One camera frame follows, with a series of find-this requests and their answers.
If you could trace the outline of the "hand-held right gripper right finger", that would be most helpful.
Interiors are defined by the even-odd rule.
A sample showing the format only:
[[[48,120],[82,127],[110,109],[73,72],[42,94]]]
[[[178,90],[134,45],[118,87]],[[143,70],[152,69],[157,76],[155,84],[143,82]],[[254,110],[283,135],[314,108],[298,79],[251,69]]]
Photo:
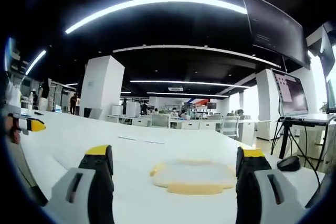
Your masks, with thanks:
[[[297,191],[261,150],[237,149],[236,223],[299,223],[306,214]]]

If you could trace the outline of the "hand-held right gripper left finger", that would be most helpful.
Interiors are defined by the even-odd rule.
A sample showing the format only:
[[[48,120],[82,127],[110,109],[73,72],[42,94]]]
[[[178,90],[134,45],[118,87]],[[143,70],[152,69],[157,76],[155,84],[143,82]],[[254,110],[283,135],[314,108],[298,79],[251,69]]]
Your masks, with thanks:
[[[89,149],[52,187],[44,211],[60,223],[114,223],[112,176],[112,147]]]

